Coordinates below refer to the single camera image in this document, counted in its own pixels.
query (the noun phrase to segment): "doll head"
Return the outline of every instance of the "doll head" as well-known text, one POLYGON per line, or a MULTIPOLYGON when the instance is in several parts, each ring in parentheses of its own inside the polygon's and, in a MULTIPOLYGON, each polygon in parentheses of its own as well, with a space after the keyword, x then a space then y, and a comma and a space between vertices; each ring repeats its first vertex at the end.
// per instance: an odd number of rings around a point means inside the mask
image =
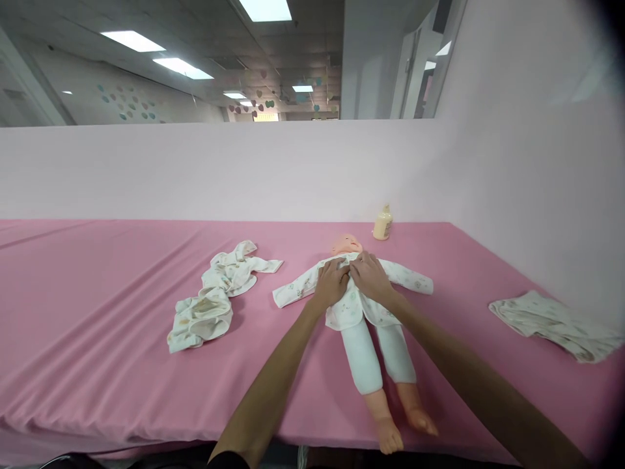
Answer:
POLYGON ((347 254, 352 252, 361 253, 363 245, 358 242, 355 236, 351 234, 340 235, 332 245, 332 255, 347 254))

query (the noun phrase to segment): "lotion bottle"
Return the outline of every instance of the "lotion bottle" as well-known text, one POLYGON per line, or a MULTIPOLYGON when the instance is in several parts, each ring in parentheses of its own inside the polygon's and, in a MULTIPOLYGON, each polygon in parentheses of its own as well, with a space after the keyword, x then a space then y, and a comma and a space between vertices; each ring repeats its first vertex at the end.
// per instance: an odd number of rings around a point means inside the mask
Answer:
POLYGON ((391 234, 391 224, 393 223, 393 215, 389 204, 386 204, 382 211, 378 214, 376 224, 373 226, 373 237, 377 240, 384 241, 391 234))

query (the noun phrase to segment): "doll foot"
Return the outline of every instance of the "doll foot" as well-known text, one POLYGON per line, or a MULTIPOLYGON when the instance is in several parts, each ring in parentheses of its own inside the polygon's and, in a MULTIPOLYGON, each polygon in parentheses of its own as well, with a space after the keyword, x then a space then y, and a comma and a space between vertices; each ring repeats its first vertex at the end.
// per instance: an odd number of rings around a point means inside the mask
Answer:
POLYGON ((386 418, 376 422, 378 426, 378 439, 380 440, 380 451, 382 454, 392 454, 396 451, 404 450, 402 435, 393 423, 393 419, 386 418))
POLYGON ((408 423, 415 430, 431 434, 432 436, 438 436, 438 429, 430 416, 422 408, 412 408, 406 411, 406 417, 408 417, 408 423))

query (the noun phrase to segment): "baby doll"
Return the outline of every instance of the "baby doll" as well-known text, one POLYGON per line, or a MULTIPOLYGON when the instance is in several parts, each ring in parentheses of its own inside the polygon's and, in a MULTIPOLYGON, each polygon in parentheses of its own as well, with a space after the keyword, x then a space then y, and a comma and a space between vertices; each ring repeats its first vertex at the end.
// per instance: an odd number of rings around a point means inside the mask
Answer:
MULTIPOLYGON (((354 260, 362 251, 362 245, 354 236, 343 234, 334 243, 330 259, 343 257, 345 261, 341 263, 342 266, 354 260)), ((328 260, 319 262, 293 283, 275 290, 275 303, 284 307, 312 294, 316 287, 317 271, 328 260)), ((431 279, 399 264, 379 260, 391 282, 415 292, 432 294, 431 279)), ((397 386, 408 423, 418 431, 431 435, 438 435, 438 430, 421 405, 417 375, 408 354, 401 323, 382 305, 361 294, 350 278, 345 295, 326 312, 326 326, 340 331, 354 383, 365 398, 376 423, 380 450, 384 454, 390 454, 400 451, 404 445, 382 388, 380 363, 364 318, 376 328, 386 371, 397 386)))

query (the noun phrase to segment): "pink table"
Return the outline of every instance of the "pink table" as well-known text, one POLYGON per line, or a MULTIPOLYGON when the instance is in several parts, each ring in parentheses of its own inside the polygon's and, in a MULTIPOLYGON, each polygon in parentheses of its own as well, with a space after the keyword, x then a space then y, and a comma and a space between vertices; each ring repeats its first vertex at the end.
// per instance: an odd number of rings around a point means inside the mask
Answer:
MULTIPOLYGON (((547 341, 517 335, 487 305, 538 287, 448 223, 396 224, 386 242, 370 230, 369 223, 0 221, 0 463, 217 439, 304 305, 280 310, 271 291, 327 257, 343 231, 430 276, 433 296, 404 293, 586 454, 601 450, 622 350, 598 365, 579 365, 547 341), (256 286, 233 299, 228 334, 170 355, 165 338, 176 301, 197 293, 214 254, 245 239, 260 257, 285 264, 259 274, 256 286)), ((411 337, 408 346, 441 437, 410 431, 389 387, 406 447, 513 462, 411 337)), ((321 322, 279 437, 314 446, 377 445, 340 335, 321 322)))

